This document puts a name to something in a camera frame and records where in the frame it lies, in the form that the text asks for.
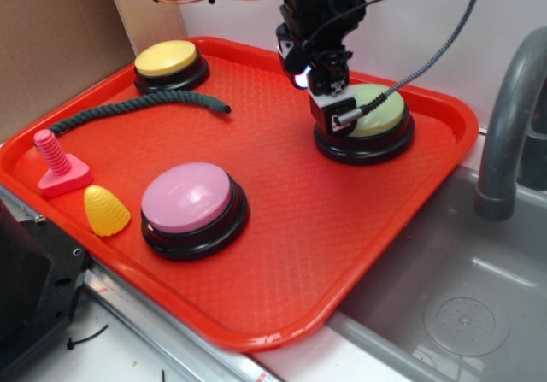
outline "pink peg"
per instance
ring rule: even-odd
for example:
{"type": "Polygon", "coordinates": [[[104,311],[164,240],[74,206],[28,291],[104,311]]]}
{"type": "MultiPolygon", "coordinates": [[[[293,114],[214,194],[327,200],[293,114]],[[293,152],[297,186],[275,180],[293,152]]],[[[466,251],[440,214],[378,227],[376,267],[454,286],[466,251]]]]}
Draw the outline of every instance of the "pink peg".
{"type": "Polygon", "coordinates": [[[38,188],[45,197],[60,196],[93,181],[90,168],[72,154],[65,154],[50,130],[44,129],[34,134],[34,144],[50,166],[38,182],[38,188]]]}

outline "tray rim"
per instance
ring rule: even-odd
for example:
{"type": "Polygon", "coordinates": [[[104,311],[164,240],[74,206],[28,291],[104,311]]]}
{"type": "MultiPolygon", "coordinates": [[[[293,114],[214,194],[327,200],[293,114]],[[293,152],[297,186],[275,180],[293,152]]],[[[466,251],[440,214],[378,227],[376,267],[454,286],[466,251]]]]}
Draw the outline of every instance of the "tray rim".
{"type": "MultiPolygon", "coordinates": [[[[272,73],[283,73],[277,53],[271,50],[259,49],[254,46],[212,37],[189,38],[188,40],[194,42],[204,55],[210,54],[224,60],[238,62],[246,66],[259,68],[272,73]]],[[[94,248],[94,250],[91,251],[91,254],[108,269],[113,268],[110,264],[105,263],[105,261],[111,261],[110,259],[115,257],[117,261],[114,272],[117,275],[121,276],[129,284],[143,292],[147,297],[150,297],[168,312],[174,314],[175,317],[184,321],[186,325],[202,334],[202,336],[211,342],[228,349],[246,352],[269,350],[299,338],[323,325],[328,316],[330,316],[343,299],[340,295],[345,295],[368,270],[373,262],[366,265],[357,262],[352,264],[351,269],[346,270],[341,278],[335,283],[343,283],[344,286],[332,286],[320,301],[311,308],[309,315],[305,317],[308,319],[306,324],[301,323],[303,321],[299,320],[296,323],[279,329],[277,332],[269,332],[266,335],[242,334],[241,332],[235,332],[226,328],[214,317],[205,314],[191,301],[186,300],[179,294],[173,294],[169,289],[162,287],[157,281],[148,276],[140,275],[138,277],[138,283],[134,279],[132,280],[131,260],[105,246],[99,238],[90,234],[84,227],[74,224],[71,220],[64,218],[63,213],[50,207],[45,198],[36,196],[26,185],[9,174],[10,165],[14,164],[15,159],[19,158],[20,154],[26,152],[28,148],[33,145],[32,136],[37,130],[50,126],[56,121],[65,118],[67,114],[80,111],[81,109],[79,109],[79,107],[82,105],[85,105],[86,108],[90,108],[94,107],[94,105],[103,103],[106,98],[105,94],[111,95],[112,93],[109,91],[112,91],[113,89],[117,90],[117,87],[121,84],[125,84],[126,86],[132,85],[133,69],[133,63],[127,65],[107,79],[99,82],[87,91],[80,93],[77,97],[51,111],[44,117],[34,121],[31,125],[10,138],[2,147],[0,147],[0,184],[12,191],[30,207],[36,209],[40,214],[44,214],[49,219],[58,223],[62,229],[73,237],[85,238],[87,244],[93,244],[92,248],[94,248]]],[[[358,83],[375,82],[382,85],[393,84],[392,81],[387,79],[381,79],[357,72],[351,72],[351,79],[358,83]]],[[[419,188],[411,197],[412,201],[409,200],[404,203],[404,205],[392,216],[391,220],[380,230],[378,235],[371,239],[371,244],[379,247],[379,249],[376,250],[378,255],[381,254],[381,251],[389,245],[398,231],[400,231],[395,230],[395,233],[393,233],[393,230],[390,229],[390,227],[402,226],[412,218],[442,182],[450,175],[468,150],[471,149],[479,133],[477,117],[462,101],[443,93],[429,91],[412,85],[404,86],[400,92],[403,96],[406,95],[408,97],[427,97],[430,100],[437,101],[453,108],[453,110],[437,110],[435,113],[428,113],[428,110],[422,111],[419,109],[411,109],[411,111],[434,117],[449,125],[455,135],[456,145],[444,158],[444,161],[433,169],[430,175],[421,182],[419,188]]]]}

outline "sink faucet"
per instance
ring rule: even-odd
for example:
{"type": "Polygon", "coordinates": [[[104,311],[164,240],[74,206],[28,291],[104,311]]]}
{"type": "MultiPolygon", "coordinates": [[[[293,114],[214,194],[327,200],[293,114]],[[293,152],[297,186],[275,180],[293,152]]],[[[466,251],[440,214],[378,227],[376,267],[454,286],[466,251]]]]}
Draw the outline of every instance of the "sink faucet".
{"type": "Polygon", "coordinates": [[[547,27],[530,33],[505,74],[492,113],[475,191],[487,220],[513,214],[516,183],[547,190],[547,27]]]}

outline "sink drain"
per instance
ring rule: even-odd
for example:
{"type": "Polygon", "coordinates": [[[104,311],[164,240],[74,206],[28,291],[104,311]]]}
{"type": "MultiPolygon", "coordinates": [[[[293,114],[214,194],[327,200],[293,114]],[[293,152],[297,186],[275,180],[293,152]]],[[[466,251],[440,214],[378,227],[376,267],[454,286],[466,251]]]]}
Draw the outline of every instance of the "sink drain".
{"type": "Polygon", "coordinates": [[[424,324],[438,346],[460,356],[490,354],[509,335],[509,316],[503,306],[466,286],[433,297],[426,306],[424,324]]]}

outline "yellow button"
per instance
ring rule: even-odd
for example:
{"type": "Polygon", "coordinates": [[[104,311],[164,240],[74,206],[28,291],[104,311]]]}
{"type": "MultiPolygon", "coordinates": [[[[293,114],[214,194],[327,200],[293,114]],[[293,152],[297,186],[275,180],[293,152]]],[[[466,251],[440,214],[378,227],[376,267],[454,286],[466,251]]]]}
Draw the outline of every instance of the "yellow button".
{"type": "Polygon", "coordinates": [[[154,44],[135,59],[135,68],[143,76],[164,76],[190,66],[197,58],[192,42],[169,40],[154,44]]]}

